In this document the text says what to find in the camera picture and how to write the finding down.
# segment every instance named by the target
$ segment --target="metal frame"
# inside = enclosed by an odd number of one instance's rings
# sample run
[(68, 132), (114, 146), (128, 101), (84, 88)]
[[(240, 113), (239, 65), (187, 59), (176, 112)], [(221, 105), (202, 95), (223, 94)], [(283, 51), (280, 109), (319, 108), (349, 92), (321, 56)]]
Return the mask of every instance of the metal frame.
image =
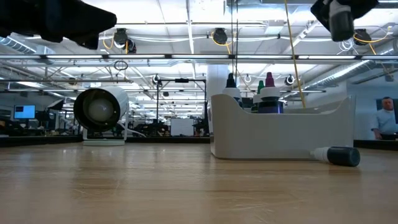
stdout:
[[(156, 123), (159, 123), (159, 93), (161, 92), (161, 90), (170, 82), (178, 82), (179, 80), (181, 80), (181, 78), (176, 78), (174, 80), (170, 80), (170, 79), (158, 79), (157, 83), (156, 83)], [(201, 91), (205, 92), (205, 116), (206, 116), (206, 108), (207, 108), (207, 83), (206, 80), (197, 80), (197, 79), (183, 79), (187, 82), (195, 82), (196, 84), (198, 84), (197, 82), (203, 82), (205, 84), (205, 89), (201, 88)], [(159, 82), (166, 82), (162, 89), (159, 89)]]
[[(0, 55), (0, 60), (145, 60), (145, 59), (178, 59), (178, 60), (292, 60), (292, 55), (223, 55), (223, 54), (114, 54), (114, 55)], [(398, 55), (296, 55), (298, 61), (308, 63), (327, 60), (345, 62), (347, 60), (398, 60)]]

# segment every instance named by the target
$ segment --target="ceiling lamp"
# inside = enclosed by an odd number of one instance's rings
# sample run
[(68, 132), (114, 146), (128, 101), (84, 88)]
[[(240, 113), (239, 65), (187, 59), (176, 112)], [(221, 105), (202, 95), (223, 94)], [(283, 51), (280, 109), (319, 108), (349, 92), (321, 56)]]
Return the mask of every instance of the ceiling lamp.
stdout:
[(214, 34), (213, 34), (213, 40), (217, 44), (221, 44), (221, 45), (226, 44), (228, 37), (223, 28), (216, 28), (216, 30), (214, 31)]
[(289, 75), (288, 77), (285, 78), (285, 84), (287, 86), (291, 86), (291, 85), (293, 85), (294, 80), (295, 79), (294, 79), (293, 75)]

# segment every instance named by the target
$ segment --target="ceiling light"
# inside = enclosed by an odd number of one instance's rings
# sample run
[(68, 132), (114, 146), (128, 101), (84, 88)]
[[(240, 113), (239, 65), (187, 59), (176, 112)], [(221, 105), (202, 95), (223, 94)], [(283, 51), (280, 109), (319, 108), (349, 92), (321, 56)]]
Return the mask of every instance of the ceiling light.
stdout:
[(238, 59), (292, 59), (291, 55), (237, 55)]
[(48, 59), (99, 59), (102, 55), (47, 55)]
[(354, 59), (355, 55), (300, 55), (298, 59)]
[(229, 55), (172, 55), (172, 58), (179, 58), (179, 59), (214, 59), (214, 58), (229, 58)]
[(109, 52), (108, 52), (107, 50), (105, 50), (105, 49), (101, 49), (100, 51), (102, 51), (102, 52), (105, 52), (105, 53), (109, 54)]
[(51, 93), (52, 95), (57, 96), (57, 97), (61, 97), (61, 98), (65, 97), (65, 96), (62, 96), (61, 94), (58, 94), (58, 93), (52, 93), (52, 92), (49, 92), (49, 93)]
[(128, 59), (128, 58), (165, 58), (164, 55), (109, 55), (111, 59)]
[(370, 55), (370, 56), (362, 56), (362, 59), (369, 59), (369, 60), (383, 60), (383, 59), (393, 59), (397, 60), (397, 55)]
[(173, 102), (185, 102), (185, 101), (204, 101), (205, 99), (201, 99), (201, 100), (195, 100), (195, 99), (178, 99), (178, 100), (173, 100), (173, 99), (159, 99), (159, 102), (165, 102), (165, 101), (173, 101)]
[(22, 92), (22, 91), (38, 92), (38, 91), (40, 91), (40, 90), (13, 89), (13, 90), (7, 90), (7, 91), (16, 91), (16, 92)]
[(18, 84), (25, 85), (25, 86), (30, 86), (34, 88), (42, 88), (42, 85), (38, 83), (32, 83), (32, 82), (17, 82)]
[(43, 90), (43, 91), (52, 91), (52, 92), (73, 92), (74, 90)]
[(40, 59), (39, 55), (0, 55), (0, 59)]

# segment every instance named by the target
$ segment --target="desk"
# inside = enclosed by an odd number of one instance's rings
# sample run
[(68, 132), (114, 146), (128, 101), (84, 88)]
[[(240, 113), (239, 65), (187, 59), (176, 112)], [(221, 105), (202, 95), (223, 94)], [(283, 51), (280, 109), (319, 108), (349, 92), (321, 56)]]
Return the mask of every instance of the desk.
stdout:
[(0, 149), (0, 223), (395, 223), (398, 153), (224, 161), (209, 144)]

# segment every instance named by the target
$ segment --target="white cylindrical device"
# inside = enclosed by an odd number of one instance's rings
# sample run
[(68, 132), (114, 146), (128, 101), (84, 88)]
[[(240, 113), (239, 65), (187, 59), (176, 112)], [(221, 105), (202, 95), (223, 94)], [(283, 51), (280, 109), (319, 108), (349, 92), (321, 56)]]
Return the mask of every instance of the white cylindrical device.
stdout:
[(129, 97), (118, 86), (92, 88), (80, 93), (73, 106), (75, 118), (84, 128), (107, 131), (128, 110)]

